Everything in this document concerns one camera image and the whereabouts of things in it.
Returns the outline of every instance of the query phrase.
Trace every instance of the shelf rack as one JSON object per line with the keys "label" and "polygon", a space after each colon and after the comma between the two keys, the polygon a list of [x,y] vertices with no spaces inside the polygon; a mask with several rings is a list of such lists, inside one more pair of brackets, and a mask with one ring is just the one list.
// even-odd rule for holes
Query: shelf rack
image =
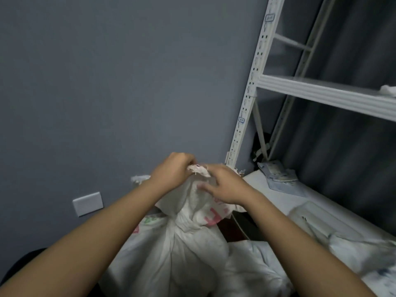
{"label": "shelf rack", "polygon": [[[261,153],[264,160],[271,160],[296,97],[396,121],[396,99],[392,97],[381,94],[379,91],[304,78],[334,2],[335,0],[322,1],[307,42],[301,44],[276,33],[284,0],[268,1],[230,150],[226,155],[225,163],[227,165],[232,167],[236,165],[240,146],[252,112],[259,136]],[[263,75],[273,39],[303,50],[294,77]],[[287,95],[269,144],[267,144],[271,149],[269,155],[266,151],[267,147],[256,101],[258,88]]]}

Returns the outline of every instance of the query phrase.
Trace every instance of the hand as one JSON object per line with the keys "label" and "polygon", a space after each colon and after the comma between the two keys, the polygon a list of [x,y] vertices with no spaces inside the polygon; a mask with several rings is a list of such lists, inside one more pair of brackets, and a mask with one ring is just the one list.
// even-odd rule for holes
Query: hand
{"label": "hand", "polygon": [[166,194],[177,188],[193,174],[192,171],[187,170],[187,167],[195,164],[194,155],[172,152],[151,173],[150,182],[155,183],[156,186],[160,186]]}
{"label": "hand", "polygon": [[203,165],[215,177],[217,186],[201,183],[198,189],[205,190],[213,197],[228,204],[244,205],[247,198],[255,192],[245,180],[223,164]]}

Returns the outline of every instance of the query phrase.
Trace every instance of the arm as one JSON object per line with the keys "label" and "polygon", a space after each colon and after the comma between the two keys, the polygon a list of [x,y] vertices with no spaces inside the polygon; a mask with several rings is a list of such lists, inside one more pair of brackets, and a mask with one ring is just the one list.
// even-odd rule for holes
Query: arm
{"label": "arm", "polygon": [[295,289],[304,297],[374,297],[374,293],[347,266],[316,243],[225,165],[208,165],[218,186],[200,189],[230,204],[240,204],[255,220]]}
{"label": "arm", "polygon": [[0,287],[0,296],[86,296],[145,213],[191,172],[194,156],[172,153],[149,180],[74,229]]}

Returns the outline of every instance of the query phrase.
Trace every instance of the blue-gray wall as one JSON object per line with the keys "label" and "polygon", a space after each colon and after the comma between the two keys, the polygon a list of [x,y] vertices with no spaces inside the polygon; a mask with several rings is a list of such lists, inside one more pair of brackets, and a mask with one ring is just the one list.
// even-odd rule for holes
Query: blue-gray wall
{"label": "blue-gray wall", "polygon": [[267,1],[0,0],[0,277],[89,217],[72,199],[108,206],[172,151],[224,161]]}

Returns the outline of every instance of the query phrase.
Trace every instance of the blue label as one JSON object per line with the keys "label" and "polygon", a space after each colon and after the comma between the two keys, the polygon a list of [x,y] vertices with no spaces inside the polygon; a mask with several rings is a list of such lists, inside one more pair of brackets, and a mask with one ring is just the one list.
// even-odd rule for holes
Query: blue label
{"label": "blue label", "polygon": [[265,18],[264,18],[264,20],[266,22],[272,22],[274,19],[275,19],[275,14],[274,13],[267,14],[265,16]]}

